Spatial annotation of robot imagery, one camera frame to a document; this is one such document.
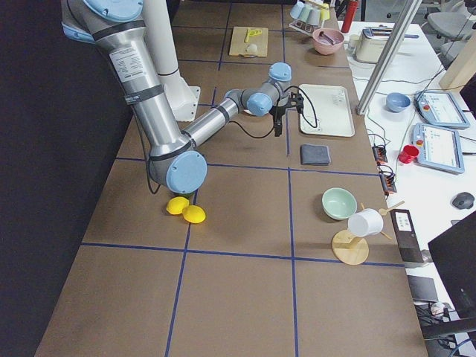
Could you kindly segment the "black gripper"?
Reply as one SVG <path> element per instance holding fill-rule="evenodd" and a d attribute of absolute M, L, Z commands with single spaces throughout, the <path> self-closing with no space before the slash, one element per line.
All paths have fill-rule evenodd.
<path fill-rule="evenodd" d="M 283 131 L 282 125 L 282 117 L 285 115 L 288 108 L 292 106 L 291 99 L 288 97 L 286 102 L 282 104 L 277 104 L 276 106 L 272 106 L 269 111 L 269 114 L 272 116 L 273 124 L 274 124 L 274 136 L 280 137 Z"/>

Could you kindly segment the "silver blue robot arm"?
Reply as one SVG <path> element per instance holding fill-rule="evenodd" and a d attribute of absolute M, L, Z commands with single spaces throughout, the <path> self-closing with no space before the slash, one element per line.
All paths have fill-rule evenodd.
<path fill-rule="evenodd" d="M 181 77 L 165 1 L 62 1 L 61 7 L 64 34 L 96 45 L 113 67 L 149 141 L 148 176 L 174 193 L 202 186 L 208 166 L 196 148 L 231 118 L 244 110 L 258 117 L 271 114 L 279 136 L 282 117 L 299 99 L 291 90 L 291 67 L 277 62 L 259 88 L 230 90 L 196 117 L 199 88 Z"/>

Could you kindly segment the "white robot base pillar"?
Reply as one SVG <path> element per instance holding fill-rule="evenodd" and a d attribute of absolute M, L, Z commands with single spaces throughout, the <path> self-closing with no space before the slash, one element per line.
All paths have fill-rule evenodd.
<path fill-rule="evenodd" d="M 146 24 L 146 44 L 175 119 L 192 121 L 201 89 L 189 86 L 179 71 L 167 2 L 144 1 L 142 17 Z"/>

